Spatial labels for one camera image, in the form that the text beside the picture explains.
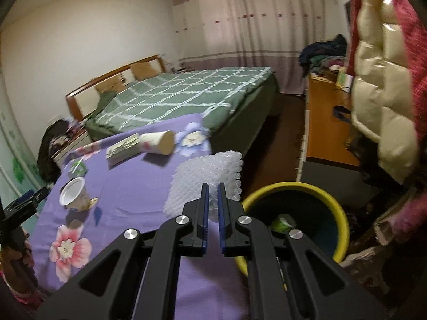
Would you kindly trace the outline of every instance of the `black bag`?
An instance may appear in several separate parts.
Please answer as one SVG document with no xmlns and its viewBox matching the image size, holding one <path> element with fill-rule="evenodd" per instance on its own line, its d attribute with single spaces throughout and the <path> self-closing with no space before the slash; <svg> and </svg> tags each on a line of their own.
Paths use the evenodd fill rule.
<svg viewBox="0 0 427 320">
<path fill-rule="evenodd" d="M 350 118 L 345 116 L 345 114 L 351 114 L 347 107 L 335 106 L 333 114 L 337 119 L 351 124 Z M 360 161 L 359 171 L 362 174 L 363 182 L 392 192 L 402 190 L 403 186 L 379 166 L 378 144 L 371 141 L 360 131 L 354 128 L 353 131 L 354 133 L 347 149 Z"/>
<path fill-rule="evenodd" d="M 61 170 L 49 156 L 50 141 L 58 136 L 63 135 L 68 130 L 68 122 L 58 120 L 50 125 L 43 135 L 40 149 L 38 151 L 37 166 L 40 177 L 47 183 L 56 182 L 61 175 Z"/>
</svg>

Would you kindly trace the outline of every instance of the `bubble wrap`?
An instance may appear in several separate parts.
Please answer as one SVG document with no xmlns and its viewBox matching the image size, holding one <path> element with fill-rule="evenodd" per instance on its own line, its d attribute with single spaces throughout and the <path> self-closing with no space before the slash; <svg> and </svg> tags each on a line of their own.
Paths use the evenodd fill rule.
<svg viewBox="0 0 427 320">
<path fill-rule="evenodd" d="M 200 198 L 201 185 L 209 185 L 209 219 L 218 221 L 217 191 L 219 183 L 226 186 L 227 198 L 240 200 L 240 171 L 242 171 L 242 154 L 236 151 L 216 153 L 183 162 L 176 168 L 169 197 L 163 213 L 169 217 L 182 214 L 187 202 Z"/>
</svg>

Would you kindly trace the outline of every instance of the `pink flower print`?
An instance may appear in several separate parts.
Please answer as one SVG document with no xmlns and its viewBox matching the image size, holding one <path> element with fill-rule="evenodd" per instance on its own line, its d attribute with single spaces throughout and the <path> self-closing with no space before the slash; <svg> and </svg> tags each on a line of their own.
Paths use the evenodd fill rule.
<svg viewBox="0 0 427 320">
<path fill-rule="evenodd" d="M 77 148 L 75 153 L 77 156 L 83 156 L 82 160 L 89 159 L 92 155 L 95 155 L 101 151 L 101 144 L 99 141 L 85 145 L 84 147 Z"/>
<path fill-rule="evenodd" d="M 56 263 L 55 273 L 59 280 L 66 283 L 71 275 L 71 266 L 82 268 L 89 262 L 92 244 L 87 238 L 79 239 L 83 223 L 74 219 L 70 225 L 59 226 L 56 240 L 49 249 L 49 257 Z"/>
</svg>

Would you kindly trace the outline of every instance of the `white cabinet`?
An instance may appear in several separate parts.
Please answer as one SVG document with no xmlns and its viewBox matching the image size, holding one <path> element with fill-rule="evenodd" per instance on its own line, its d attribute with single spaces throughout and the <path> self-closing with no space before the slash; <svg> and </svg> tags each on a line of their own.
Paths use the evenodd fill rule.
<svg viewBox="0 0 427 320">
<path fill-rule="evenodd" d="M 80 147 L 84 147 L 85 145 L 90 143 L 92 143 L 92 140 L 90 139 L 88 132 L 86 130 L 82 130 L 61 150 L 59 150 L 53 155 L 53 160 L 58 165 L 58 167 L 62 169 L 62 162 L 70 151 Z"/>
</svg>

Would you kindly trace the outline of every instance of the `trash can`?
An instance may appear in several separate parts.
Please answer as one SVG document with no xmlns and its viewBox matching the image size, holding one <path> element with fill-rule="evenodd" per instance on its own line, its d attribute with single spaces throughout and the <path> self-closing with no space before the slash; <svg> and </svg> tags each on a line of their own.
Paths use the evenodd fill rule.
<svg viewBox="0 0 427 320">
<path fill-rule="evenodd" d="M 326 191 L 301 182 L 281 182 L 265 186 L 243 201 L 245 212 L 270 226 L 279 214 L 289 214 L 297 228 L 335 262 L 341 262 L 350 240 L 347 216 Z M 235 258 L 240 271 L 248 275 L 246 260 Z"/>
</svg>

